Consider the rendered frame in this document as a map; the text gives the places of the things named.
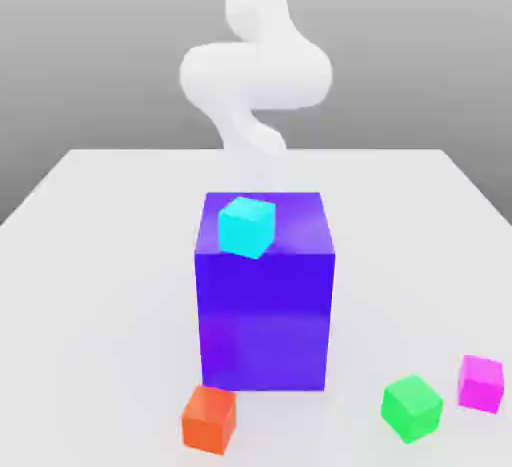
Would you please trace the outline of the small green cube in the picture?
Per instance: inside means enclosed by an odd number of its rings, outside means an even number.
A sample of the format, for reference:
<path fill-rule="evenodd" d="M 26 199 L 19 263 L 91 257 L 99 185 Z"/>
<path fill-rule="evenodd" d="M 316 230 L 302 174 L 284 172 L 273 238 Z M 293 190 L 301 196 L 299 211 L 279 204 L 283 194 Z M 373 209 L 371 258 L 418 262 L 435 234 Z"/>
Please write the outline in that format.
<path fill-rule="evenodd" d="M 385 387 L 381 417 L 409 444 L 438 428 L 443 408 L 444 400 L 427 382 L 409 375 Z"/>

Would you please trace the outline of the small magenta cube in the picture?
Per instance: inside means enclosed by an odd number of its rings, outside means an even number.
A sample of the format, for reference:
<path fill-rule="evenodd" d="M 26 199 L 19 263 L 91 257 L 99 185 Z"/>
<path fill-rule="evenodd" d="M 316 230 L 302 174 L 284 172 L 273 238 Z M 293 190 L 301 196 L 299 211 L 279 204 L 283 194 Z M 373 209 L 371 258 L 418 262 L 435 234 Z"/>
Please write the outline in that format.
<path fill-rule="evenodd" d="M 458 404 L 497 414 L 503 395 L 503 364 L 492 359 L 464 355 L 458 374 Z"/>

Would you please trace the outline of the small cyan cube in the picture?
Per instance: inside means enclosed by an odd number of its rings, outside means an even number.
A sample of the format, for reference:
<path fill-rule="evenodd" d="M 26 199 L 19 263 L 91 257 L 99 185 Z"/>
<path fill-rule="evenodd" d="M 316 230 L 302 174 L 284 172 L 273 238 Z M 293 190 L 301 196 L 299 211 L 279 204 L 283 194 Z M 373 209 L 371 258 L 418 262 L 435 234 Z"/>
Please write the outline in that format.
<path fill-rule="evenodd" d="M 276 231 L 276 205 L 237 196 L 218 213 L 219 249 L 259 259 L 272 245 Z"/>

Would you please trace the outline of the large purple box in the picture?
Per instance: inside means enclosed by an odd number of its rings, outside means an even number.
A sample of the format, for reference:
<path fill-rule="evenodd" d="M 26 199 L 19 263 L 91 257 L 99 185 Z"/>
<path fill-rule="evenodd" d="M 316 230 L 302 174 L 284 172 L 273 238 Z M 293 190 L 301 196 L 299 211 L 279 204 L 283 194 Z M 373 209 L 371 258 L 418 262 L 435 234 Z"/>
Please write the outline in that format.
<path fill-rule="evenodd" d="M 274 243 L 257 260 L 219 249 L 218 213 L 234 194 L 205 196 L 194 252 L 202 382 L 230 391 L 325 387 L 335 249 L 317 192 L 258 193 L 276 205 Z"/>

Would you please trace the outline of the small orange cube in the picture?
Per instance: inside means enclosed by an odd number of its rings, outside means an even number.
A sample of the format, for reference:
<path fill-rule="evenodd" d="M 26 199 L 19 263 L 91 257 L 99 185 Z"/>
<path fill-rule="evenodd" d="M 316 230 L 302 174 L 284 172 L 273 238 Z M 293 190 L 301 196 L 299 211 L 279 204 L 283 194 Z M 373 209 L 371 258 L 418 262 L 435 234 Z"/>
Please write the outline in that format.
<path fill-rule="evenodd" d="M 234 392 L 198 385 L 181 415 L 183 443 L 193 449 L 223 455 L 236 421 Z"/>

